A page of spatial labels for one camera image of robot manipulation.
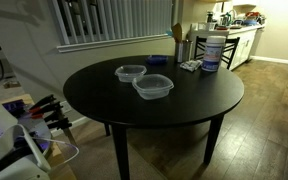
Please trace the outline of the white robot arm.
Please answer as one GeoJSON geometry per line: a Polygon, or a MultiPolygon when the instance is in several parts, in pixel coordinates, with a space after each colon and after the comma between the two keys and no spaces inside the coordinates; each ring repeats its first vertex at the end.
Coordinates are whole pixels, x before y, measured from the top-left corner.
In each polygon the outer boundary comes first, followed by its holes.
{"type": "MultiPolygon", "coordinates": [[[[20,115],[29,112],[22,103],[10,104],[20,108],[20,115]]],[[[0,180],[50,180],[51,166],[43,151],[25,126],[0,103],[0,180]]]]}

